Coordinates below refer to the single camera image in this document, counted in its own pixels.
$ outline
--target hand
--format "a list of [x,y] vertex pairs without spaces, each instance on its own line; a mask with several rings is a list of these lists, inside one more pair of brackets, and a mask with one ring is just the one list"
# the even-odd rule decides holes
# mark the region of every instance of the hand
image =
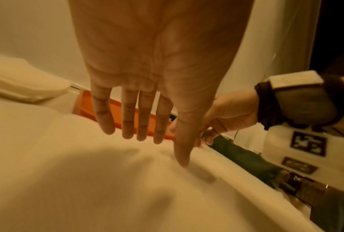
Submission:
[[[212,145],[213,139],[221,133],[255,125],[257,123],[258,105],[259,98],[254,89],[217,96],[202,120],[200,134],[209,127],[212,128],[204,136],[205,143]],[[175,132],[177,120],[178,118],[169,127],[171,133]],[[201,146],[199,138],[195,140],[195,146]]]
[[96,119],[115,131],[109,109],[122,87],[122,135],[142,141],[156,91],[160,91],[154,142],[164,139],[173,105],[179,121],[174,149],[187,166],[201,120],[238,50],[253,0],[69,0],[91,77]]

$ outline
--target white wall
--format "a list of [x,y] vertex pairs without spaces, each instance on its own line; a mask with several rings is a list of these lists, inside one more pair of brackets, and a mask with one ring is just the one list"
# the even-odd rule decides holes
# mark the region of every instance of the white wall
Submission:
[[[306,69],[319,5],[320,0],[256,0],[218,94],[252,88],[264,76]],[[89,87],[66,0],[0,0],[0,54]],[[111,97],[120,100],[120,90]]]

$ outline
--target open palm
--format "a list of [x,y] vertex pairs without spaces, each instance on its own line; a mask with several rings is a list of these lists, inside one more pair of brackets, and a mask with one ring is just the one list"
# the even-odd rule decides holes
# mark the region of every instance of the open palm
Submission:
[[83,57],[91,77],[96,118],[115,130],[109,109],[113,87],[122,87],[122,133],[142,141],[156,91],[154,142],[161,143],[173,105],[178,110],[175,155],[186,166],[201,120],[242,39],[252,1],[70,0]]

